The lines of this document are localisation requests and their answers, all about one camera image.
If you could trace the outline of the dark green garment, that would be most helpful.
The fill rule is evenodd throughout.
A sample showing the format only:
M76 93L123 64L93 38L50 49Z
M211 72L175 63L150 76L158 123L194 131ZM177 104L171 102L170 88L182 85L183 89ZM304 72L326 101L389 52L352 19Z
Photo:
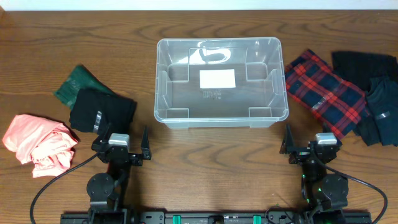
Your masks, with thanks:
M53 94L72 110L81 89L92 89L115 95L115 92L102 84L84 65L77 65Z

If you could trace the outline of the dark teal garment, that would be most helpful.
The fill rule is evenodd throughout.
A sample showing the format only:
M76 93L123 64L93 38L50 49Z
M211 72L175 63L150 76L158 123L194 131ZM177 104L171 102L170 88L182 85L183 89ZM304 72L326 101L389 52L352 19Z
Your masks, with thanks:
M388 77L372 78L366 92L370 111L355 129L367 146L397 146L397 83Z

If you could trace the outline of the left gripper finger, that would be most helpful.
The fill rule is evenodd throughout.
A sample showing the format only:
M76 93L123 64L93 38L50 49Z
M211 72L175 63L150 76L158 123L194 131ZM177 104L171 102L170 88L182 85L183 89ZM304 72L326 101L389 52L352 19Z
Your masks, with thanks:
M144 128L144 132L142 135L141 151L142 151L142 158L144 160L152 159L152 154L150 151L150 144L149 144L149 137L148 137L148 132L147 132L147 126Z
M98 135L98 137L93 141L91 149L95 152L105 152L108 149L108 141L111 135L111 126L109 123L106 129Z

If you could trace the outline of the clear plastic storage bin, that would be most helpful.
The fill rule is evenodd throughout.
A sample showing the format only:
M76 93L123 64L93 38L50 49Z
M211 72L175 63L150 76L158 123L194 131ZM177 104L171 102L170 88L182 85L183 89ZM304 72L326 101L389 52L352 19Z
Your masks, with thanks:
M200 88L200 70L226 69L235 71L235 88ZM158 42L154 117L168 128L268 128L288 116L278 38Z

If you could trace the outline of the pink garment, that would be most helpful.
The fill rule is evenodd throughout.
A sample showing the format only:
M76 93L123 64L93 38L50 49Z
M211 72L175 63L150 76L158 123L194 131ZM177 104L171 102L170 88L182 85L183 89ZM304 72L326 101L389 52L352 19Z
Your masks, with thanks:
M63 123L21 114L14 117L3 139L21 164L33 163L33 178L59 176L71 167L78 144Z

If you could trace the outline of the red plaid garment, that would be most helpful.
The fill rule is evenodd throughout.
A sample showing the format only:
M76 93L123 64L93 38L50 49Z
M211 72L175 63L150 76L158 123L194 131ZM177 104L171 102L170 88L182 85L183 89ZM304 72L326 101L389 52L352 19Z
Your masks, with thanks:
M365 92L340 78L315 52L308 49L285 68L288 94L338 138L370 115Z

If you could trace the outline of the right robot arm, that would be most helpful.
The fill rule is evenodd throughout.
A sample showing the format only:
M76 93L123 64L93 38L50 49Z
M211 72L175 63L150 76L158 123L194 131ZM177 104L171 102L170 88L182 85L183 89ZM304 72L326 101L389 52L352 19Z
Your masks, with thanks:
M338 223L344 220L341 209L348 205L348 179L329 174L326 164L336 158L340 142L323 129L307 146L296 146L291 128L285 128L280 153L289 156L289 164L302 168L302 196L308 207L293 216L294 223Z

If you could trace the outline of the white label in bin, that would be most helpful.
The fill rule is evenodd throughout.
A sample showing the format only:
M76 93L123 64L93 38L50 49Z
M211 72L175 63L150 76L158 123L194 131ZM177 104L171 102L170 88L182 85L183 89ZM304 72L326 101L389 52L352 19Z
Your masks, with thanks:
M200 70L200 88L219 89L235 88L236 79L234 69Z

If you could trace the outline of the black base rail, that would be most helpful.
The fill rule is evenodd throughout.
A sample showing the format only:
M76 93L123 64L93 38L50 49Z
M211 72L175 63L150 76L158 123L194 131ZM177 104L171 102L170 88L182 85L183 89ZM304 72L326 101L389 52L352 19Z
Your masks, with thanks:
M130 223L130 224L289 224L289 223L324 223L324 224L371 224L368 212L316 213L313 216L294 212L269 210L264 213L169 213L143 212L140 215L127 216L117 213L66 213L61 215L60 224L95 224L95 223Z

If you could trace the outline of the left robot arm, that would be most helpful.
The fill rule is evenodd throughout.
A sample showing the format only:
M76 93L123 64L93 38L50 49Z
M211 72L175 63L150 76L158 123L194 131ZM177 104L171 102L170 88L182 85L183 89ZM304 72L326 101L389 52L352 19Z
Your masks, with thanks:
M144 160L152 158L147 128L142 135L141 152L131 153L129 148L129 135L112 133L109 126L93 141L91 149L101 162L108 165L108 170L95 174L87 183L86 190L90 196L87 223L139 223L137 213L124 206L124 196L131 167L142 166Z

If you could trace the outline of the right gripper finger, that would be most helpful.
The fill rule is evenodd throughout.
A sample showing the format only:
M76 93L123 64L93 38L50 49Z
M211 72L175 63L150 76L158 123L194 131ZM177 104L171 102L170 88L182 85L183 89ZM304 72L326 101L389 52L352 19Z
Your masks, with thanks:
M280 154L291 154L294 151L295 144L290 125L285 126L285 135L280 147Z
M331 128L326 124L326 122L323 122L322 124L322 128L323 128L323 133L332 133ZM335 136L336 140L337 140L337 145L338 146L342 146L342 142Z

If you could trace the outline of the black garment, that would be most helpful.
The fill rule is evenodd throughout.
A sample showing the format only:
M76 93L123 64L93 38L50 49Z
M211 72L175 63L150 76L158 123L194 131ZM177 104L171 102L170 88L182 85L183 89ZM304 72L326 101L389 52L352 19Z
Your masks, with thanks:
M391 55L336 51L331 57L334 72L364 91L370 90L372 78L389 77L397 82L397 58Z
M81 89L70 113L70 126L83 133L101 134L109 129L127 134L136 105L129 98Z

